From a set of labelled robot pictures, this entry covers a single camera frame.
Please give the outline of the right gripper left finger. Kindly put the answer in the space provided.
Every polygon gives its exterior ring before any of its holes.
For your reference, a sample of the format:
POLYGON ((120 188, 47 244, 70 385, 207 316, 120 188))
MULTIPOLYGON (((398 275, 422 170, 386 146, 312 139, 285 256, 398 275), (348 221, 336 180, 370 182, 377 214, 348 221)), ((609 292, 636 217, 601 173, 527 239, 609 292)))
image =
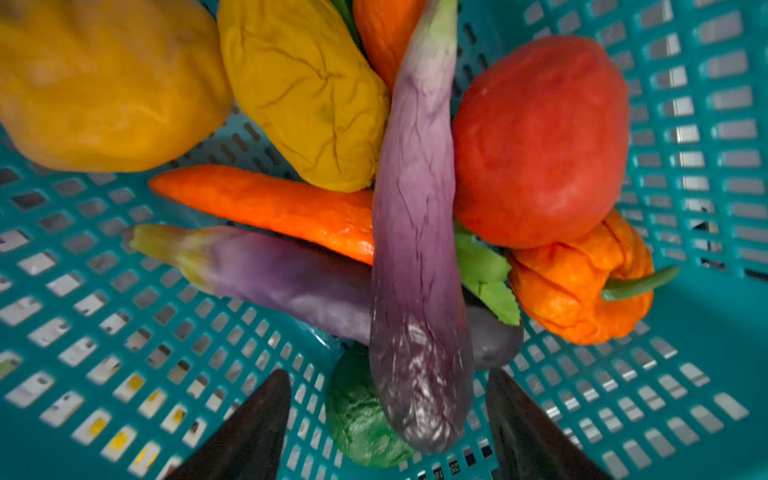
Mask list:
POLYGON ((291 408, 291 384, 278 369, 170 479, 275 479, 291 408))

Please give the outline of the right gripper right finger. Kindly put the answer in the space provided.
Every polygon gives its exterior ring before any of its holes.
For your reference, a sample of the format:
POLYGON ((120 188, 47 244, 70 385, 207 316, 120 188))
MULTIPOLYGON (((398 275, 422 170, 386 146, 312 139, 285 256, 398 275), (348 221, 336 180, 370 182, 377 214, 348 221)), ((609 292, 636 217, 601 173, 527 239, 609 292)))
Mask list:
POLYGON ((504 370, 489 372, 485 404, 502 479, 611 479, 504 370))

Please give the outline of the yellow corn cob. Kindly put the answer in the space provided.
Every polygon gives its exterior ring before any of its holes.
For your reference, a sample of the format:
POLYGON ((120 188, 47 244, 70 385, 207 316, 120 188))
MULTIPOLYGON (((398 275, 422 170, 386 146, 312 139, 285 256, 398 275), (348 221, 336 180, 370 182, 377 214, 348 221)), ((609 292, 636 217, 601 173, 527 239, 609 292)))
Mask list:
POLYGON ((306 182, 368 188, 390 94, 329 1, 222 1, 221 53, 239 108, 306 182))

